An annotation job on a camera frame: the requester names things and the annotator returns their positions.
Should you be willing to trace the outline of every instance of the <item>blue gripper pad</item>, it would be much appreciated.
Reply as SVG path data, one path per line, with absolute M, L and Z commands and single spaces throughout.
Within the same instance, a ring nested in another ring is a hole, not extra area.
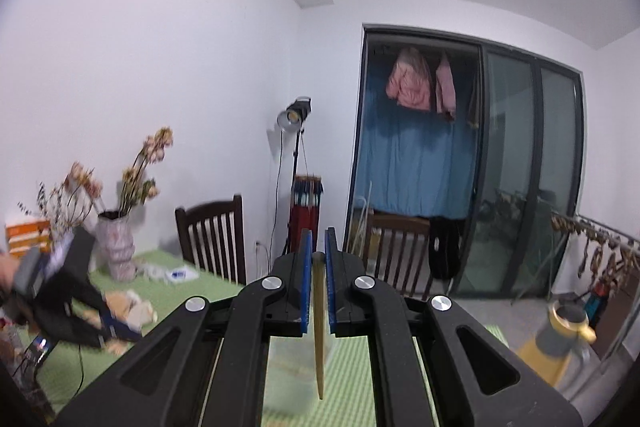
M 326 301 L 329 312 L 329 332 L 335 333 L 335 285 L 334 285 L 334 265 L 332 261 L 332 247 L 329 230 L 324 232 L 324 249 L 326 250 Z
M 306 230 L 303 234 L 303 266 L 302 266 L 302 286 L 300 287 L 300 329 L 306 333 L 309 326 L 309 306 L 311 305 L 311 254 L 312 254 L 312 234 Z

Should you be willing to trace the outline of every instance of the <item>wooden stick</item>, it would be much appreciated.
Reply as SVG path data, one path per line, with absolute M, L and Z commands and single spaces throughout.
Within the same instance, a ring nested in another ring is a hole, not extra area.
M 324 254 L 313 254 L 313 281 L 314 281 L 314 350 L 316 352 L 316 384 L 320 400 L 324 397 Z

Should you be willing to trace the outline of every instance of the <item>dark garment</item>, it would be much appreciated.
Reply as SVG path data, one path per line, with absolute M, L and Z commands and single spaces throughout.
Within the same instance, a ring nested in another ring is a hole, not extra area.
M 434 279 L 453 279 L 460 271 L 460 245 L 465 219 L 429 219 L 429 268 Z

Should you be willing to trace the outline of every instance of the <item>black door frame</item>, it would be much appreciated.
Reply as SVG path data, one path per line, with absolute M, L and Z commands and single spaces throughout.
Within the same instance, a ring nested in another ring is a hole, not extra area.
M 584 151 L 584 99 L 582 92 L 582 77 L 580 73 L 572 68 L 563 66 L 549 60 L 548 58 L 540 57 L 538 55 L 521 50 L 512 46 L 501 44 L 500 42 L 488 41 L 485 39 L 478 39 L 471 36 L 453 34 L 449 32 L 439 32 L 433 30 L 425 30 L 422 28 L 413 28 L 406 26 L 386 26 L 386 25 L 364 25 L 364 38 L 362 45 L 362 60 L 360 67 L 360 89 L 358 95 L 358 111 L 356 115 L 356 136 L 354 140 L 353 150 L 353 162 L 351 164 L 351 185 L 349 192 L 349 200 L 347 207 L 347 216 L 344 228 L 343 250 L 347 247 L 347 238 L 349 235 L 350 217 L 351 217 L 351 205 L 353 204 L 353 193 L 355 188 L 355 176 L 358 163 L 358 155 L 360 153 L 360 132 L 362 124 L 362 113 L 364 105 L 364 89 L 366 87 L 366 73 L 367 73 L 367 57 L 369 50 L 370 36 L 403 36 L 408 38 L 421 38 L 425 40 L 440 40 L 458 44 L 471 44 L 478 48 L 479 52 L 479 89 L 480 89 L 480 101 L 481 101 L 481 118 L 480 127 L 478 132 L 478 151 L 476 156 L 476 172 L 474 175 L 474 185 L 472 189 L 472 195 L 469 202 L 469 216 L 466 220 L 466 227 L 463 232 L 462 242 L 462 265 L 460 272 L 452 282 L 450 293 L 456 297 L 463 298 L 494 298 L 504 299 L 512 298 L 516 292 L 513 290 L 513 284 L 517 279 L 518 271 L 524 260 L 527 252 L 527 246 L 529 244 L 530 234 L 533 227 L 535 218 L 538 187 L 540 185 L 540 171 L 542 169 L 542 141 L 544 133 L 544 108 L 543 108 L 543 93 L 542 93 L 542 68 L 554 71 L 562 74 L 574 81 L 575 90 L 575 123 L 576 123 L 576 141 L 574 151 L 574 175 L 572 178 L 572 187 L 570 190 L 570 205 L 568 213 L 571 215 L 575 211 L 577 206 L 578 193 L 580 189 L 580 181 L 582 177 L 582 163 L 583 163 L 583 151 Z M 532 166 L 529 176 L 529 187 L 527 189 L 527 203 L 524 209 L 522 222 L 520 224 L 520 230 L 518 232 L 518 239 L 516 242 L 516 248 L 514 254 L 510 259 L 507 271 L 505 273 L 501 288 L 497 292 L 486 291 L 459 291 L 460 282 L 462 281 L 463 273 L 468 262 L 471 240 L 474 237 L 476 224 L 478 222 L 479 207 L 481 204 L 481 198 L 479 197 L 480 187 L 484 185 L 484 179 L 486 177 L 486 162 L 487 162 L 487 142 L 488 142 L 488 122 L 490 111 L 490 97 L 489 86 L 486 81 L 487 78 L 487 55 L 489 53 L 498 54 L 505 57 L 516 58 L 526 62 L 531 67 L 531 73 L 533 77 L 533 89 L 534 89 L 534 149 L 532 152 Z M 564 252 L 566 247 L 567 238 L 565 237 L 561 242 L 558 250 L 558 255 Z M 559 263 L 556 263 L 554 267 L 558 270 Z

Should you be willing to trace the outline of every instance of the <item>dark brown chair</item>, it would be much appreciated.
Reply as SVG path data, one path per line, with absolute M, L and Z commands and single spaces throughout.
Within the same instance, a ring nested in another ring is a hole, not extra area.
M 374 230 L 380 230 L 375 268 L 369 267 L 371 235 Z M 427 277 L 429 270 L 429 263 L 425 262 L 428 245 L 428 220 L 419 217 L 372 214 L 367 219 L 362 261 L 367 274 L 389 283 L 402 295 L 414 297 L 418 279 L 420 276 L 423 276 L 422 279 Z M 411 278 L 413 282 L 408 290 L 407 286 Z M 429 275 L 422 300 L 427 298 L 432 281 L 433 278 Z
M 246 284 L 242 196 L 175 209 L 185 261 L 233 282 Z

